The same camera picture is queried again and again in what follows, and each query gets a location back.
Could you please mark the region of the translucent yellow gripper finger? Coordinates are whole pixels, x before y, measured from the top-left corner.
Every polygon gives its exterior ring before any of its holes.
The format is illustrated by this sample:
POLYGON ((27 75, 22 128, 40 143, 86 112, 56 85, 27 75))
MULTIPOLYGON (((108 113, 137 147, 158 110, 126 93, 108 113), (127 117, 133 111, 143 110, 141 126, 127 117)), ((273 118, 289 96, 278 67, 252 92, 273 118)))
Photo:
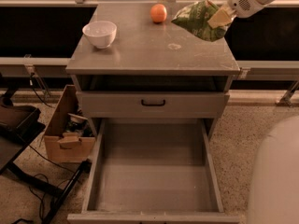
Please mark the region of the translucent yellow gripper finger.
POLYGON ((215 29, 230 24, 235 18, 235 10, 227 5, 221 6, 207 21, 208 25, 215 29))

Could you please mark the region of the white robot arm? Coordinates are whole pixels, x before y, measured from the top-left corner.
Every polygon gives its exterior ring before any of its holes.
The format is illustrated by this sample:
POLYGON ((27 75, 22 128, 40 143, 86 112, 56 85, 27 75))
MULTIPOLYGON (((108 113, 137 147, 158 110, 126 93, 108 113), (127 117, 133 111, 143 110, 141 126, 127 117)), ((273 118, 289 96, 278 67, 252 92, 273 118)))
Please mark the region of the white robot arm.
MULTIPOLYGON (((213 28, 248 18, 275 0, 227 0, 208 20, 213 28)), ((299 117, 276 124, 258 147, 247 224, 299 224, 299 117)))

